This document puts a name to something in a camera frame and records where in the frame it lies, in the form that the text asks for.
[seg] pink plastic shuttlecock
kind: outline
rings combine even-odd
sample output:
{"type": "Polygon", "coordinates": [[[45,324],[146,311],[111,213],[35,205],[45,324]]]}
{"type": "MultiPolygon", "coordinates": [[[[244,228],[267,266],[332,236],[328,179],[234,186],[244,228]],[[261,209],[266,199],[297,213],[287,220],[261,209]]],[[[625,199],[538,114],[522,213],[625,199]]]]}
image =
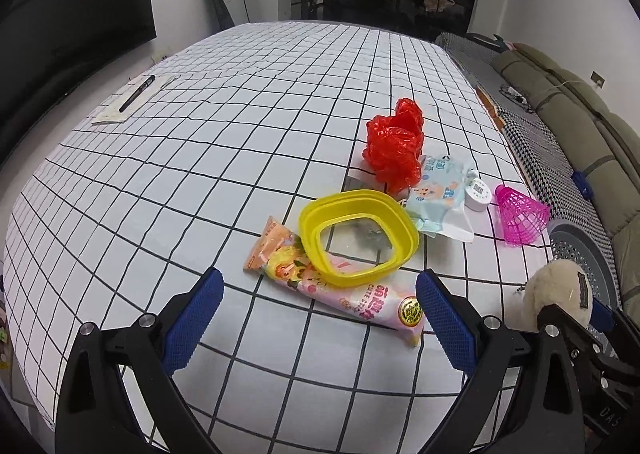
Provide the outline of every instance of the pink plastic shuttlecock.
{"type": "Polygon", "coordinates": [[[510,245],[530,245],[549,223],[551,209],[505,185],[495,188],[504,240],[510,245]]]}

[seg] pen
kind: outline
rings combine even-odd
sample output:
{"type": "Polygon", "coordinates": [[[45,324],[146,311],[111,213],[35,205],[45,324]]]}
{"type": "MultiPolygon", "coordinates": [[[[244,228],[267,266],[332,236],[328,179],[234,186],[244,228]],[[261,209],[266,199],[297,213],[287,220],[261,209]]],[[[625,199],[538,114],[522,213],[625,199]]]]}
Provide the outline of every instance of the pen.
{"type": "Polygon", "coordinates": [[[151,86],[153,84],[153,81],[156,80],[156,76],[155,75],[151,75],[149,76],[149,78],[147,80],[145,80],[138,89],[136,89],[132,94],[131,97],[129,97],[127,99],[127,101],[122,105],[122,107],[118,110],[120,113],[122,113],[124,110],[126,110],[131,104],[132,102],[137,99],[138,97],[140,97],[140,95],[142,95],[142,92],[145,91],[145,89],[147,89],[149,86],[151,86]]]}

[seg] light blue wipes package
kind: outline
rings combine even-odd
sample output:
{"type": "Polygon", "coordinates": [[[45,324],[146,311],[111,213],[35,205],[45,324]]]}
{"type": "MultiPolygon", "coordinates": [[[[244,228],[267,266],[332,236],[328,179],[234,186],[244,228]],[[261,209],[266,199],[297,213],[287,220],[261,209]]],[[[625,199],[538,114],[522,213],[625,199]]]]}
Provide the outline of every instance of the light blue wipes package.
{"type": "Polygon", "coordinates": [[[402,203],[419,232],[436,235],[447,212],[465,201],[469,165],[447,155],[425,157],[420,183],[409,190],[402,203]]]}

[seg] metal bolt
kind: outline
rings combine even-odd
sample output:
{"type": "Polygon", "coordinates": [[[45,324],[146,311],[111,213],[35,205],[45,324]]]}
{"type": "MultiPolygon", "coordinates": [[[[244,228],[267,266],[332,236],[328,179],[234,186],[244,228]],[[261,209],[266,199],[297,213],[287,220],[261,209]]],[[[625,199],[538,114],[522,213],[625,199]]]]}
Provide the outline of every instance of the metal bolt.
{"type": "Polygon", "coordinates": [[[557,337],[558,335],[560,335],[558,328],[556,328],[553,324],[547,324],[545,326],[545,331],[546,331],[546,334],[549,335],[550,337],[557,337]]]}
{"type": "Polygon", "coordinates": [[[80,335],[89,335],[95,328],[93,322],[85,322],[80,326],[80,335]]]}
{"type": "Polygon", "coordinates": [[[493,315],[484,317],[484,325],[489,329],[498,329],[500,327],[500,319],[493,315]]]}
{"type": "Polygon", "coordinates": [[[138,324],[143,328],[151,328],[156,323],[156,316],[150,313],[145,313],[138,319],[138,324]]]}

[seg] plush toy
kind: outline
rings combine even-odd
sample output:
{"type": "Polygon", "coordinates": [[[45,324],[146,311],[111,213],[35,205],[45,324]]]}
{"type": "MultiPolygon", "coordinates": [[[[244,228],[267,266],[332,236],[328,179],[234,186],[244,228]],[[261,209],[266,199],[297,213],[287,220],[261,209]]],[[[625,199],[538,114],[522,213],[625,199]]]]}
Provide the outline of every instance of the plush toy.
{"type": "Polygon", "coordinates": [[[548,304],[558,304],[580,325],[588,326],[593,293],[584,271],[573,261],[551,261],[527,282],[522,316],[528,331],[538,331],[538,313],[548,304]]]}

